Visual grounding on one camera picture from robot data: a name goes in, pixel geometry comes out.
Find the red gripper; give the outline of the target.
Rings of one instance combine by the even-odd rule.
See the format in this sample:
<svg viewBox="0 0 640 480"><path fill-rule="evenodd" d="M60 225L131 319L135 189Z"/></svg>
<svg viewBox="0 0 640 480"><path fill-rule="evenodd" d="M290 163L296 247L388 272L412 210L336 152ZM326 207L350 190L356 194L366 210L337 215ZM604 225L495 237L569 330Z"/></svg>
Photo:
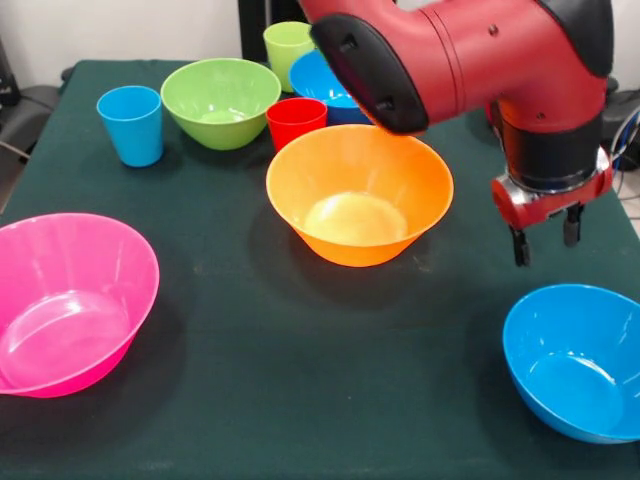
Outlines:
<svg viewBox="0 0 640 480"><path fill-rule="evenodd" d="M508 174L493 179L493 200L503 220L509 225L516 265L529 267L531 264L530 247L523 230L545 222L563 210L566 210L564 244L576 246L581 239L584 206L607 193L612 184L613 162L603 148L598 150L594 174L573 190L536 192L517 185Z"/></svg>

